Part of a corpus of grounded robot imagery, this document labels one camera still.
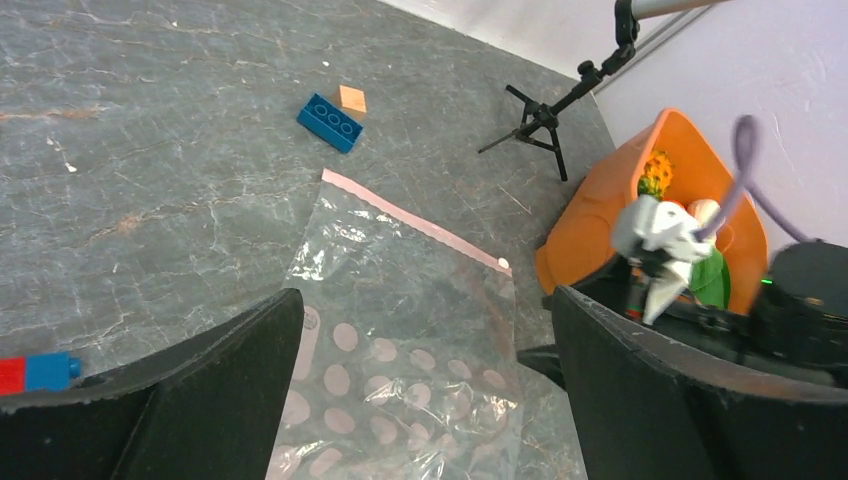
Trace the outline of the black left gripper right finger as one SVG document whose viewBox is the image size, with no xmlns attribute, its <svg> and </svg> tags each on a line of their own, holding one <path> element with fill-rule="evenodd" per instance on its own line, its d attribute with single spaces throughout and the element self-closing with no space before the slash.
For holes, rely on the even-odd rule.
<svg viewBox="0 0 848 480">
<path fill-rule="evenodd" d="M 843 479 L 847 394 L 740 366 L 569 287 L 552 297 L 593 479 Z"/>
</svg>

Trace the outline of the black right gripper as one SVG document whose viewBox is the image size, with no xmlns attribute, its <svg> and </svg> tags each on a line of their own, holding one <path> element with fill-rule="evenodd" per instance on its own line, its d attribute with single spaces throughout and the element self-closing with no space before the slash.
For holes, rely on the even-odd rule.
<svg viewBox="0 0 848 480">
<path fill-rule="evenodd" d="M 745 314 L 698 303 L 684 290 L 651 329 L 767 373 L 847 385 L 847 249 L 821 239 L 774 257 Z"/>
</svg>

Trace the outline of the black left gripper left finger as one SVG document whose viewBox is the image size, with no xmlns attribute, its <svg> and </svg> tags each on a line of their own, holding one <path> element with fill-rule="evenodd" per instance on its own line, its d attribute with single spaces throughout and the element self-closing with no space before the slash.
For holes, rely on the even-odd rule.
<svg viewBox="0 0 848 480">
<path fill-rule="evenodd" d="M 1 401 L 5 479 L 261 479 L 300 346 L 283 289 L 188 340 L 61 392 Z"/>
</svg>

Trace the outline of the clear pink-dotted zip bag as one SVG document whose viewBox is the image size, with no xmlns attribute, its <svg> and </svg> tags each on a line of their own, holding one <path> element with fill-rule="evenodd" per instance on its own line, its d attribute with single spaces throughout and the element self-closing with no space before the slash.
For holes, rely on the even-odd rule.
<svg viewBox="0 0 848 480">
<path fill-rule="evenodd" d="M 506 260 L 331 170 L 270 479 L 511 479 L 524 402 Z"/>
</svg>

